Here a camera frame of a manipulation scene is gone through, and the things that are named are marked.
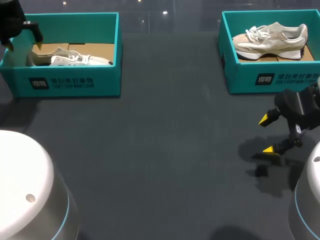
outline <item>white sneaker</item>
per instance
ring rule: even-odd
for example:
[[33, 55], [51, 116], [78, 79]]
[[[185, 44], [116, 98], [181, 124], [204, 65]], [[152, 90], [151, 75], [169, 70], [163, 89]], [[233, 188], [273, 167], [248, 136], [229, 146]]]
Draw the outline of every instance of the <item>white sneaker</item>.
[[113, 62], [97, 56], [82, 55], [77, 51], [64, 50], [60, 47], [50, 54], [30, 52], [27, 56], [27, 66], [97, 66], [113, 65]]
[[246, 33], [232, 38], [240, 58], [257, 60], [265, 54], [274, 54], [285, 59], [301, 59], [308, 40], [305, 24], [285, 27], [275, 22], [260, 27], [253, 26]]

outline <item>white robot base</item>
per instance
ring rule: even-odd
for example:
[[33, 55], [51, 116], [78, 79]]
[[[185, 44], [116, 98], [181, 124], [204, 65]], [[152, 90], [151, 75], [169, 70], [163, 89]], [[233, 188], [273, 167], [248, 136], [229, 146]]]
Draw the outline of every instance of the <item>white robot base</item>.
[[289, 226], [296, 240], [320, 240], [320, 143], [313, 149], [289, 206]]
[[46, 150], [0, 130], [0, 239], [75, 240], [76, 203]]

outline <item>robotic arm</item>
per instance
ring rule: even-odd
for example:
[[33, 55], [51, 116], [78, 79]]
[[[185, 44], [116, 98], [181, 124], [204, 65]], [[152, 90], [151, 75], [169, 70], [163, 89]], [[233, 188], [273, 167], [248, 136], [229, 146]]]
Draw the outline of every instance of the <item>robotic arm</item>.
[[18, 36], [23, 29], [32, 31], [35, 42], [40, 49], [43, 42], [43, 35], [40, 32], [38, 23], [26, 20], [26, 16], [18, 0], [0, 0], [1, 45], [13, 51], [14, 46], [10, 38]]
[[274, 97], [274, 105], [275, 108], [267, 111], [259, 124], [266, 127], [283, 116], [288, 123], [289, 136], [263, 152], [283, 155], [294, 146], [301, 147], [303, 134], [320, 125], [320, 77], [302, 91], [285, 89], [278, 93]]

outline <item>shoe sole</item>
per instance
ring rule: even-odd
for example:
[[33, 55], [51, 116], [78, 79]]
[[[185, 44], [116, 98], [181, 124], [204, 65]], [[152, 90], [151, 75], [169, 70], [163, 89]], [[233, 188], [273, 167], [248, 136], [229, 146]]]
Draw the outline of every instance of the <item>shoe sole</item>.
[[293, 59], [293, 60], [300, 60], [304, 53], [305, 53], [305, 47], [301, 48], [300, 50], [295, 51], [283, 51], [283, 50], [270, 50], [266, 52], [259, 52], [259, 53], [248, 53], [243, 51], [235, 51], [240, 59], [243, 60], [258, 60], [263, 55], [276, 55], [283, 59]]

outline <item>open box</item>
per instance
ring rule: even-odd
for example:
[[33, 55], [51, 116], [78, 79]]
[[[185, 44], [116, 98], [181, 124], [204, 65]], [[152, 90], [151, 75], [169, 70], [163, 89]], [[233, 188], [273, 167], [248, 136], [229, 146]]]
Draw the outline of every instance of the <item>open box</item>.
[[[279, 22], [286, 27], [308, 27], [305, 55], [313, 59], [260, 60], [238, 59], [232, 37], [253, 26]], [[300, 91], [320, 75], [320, 14], [318, 10], [224, 11], [218, 48], [230, 93], [276, 93], [284, 89]]]
[[15, 97], [120, 95], [123, 46], [118, 13], [26, 14], [26, 18], [38, 22], [44, 49], [68, 43], [69, 50], [84, 55], [111, 55], [113, 65], [26, 66], [35, 40], [23, 30], [11, 39], [14, 52], [6, 50], [0, 63], [0, 73]]

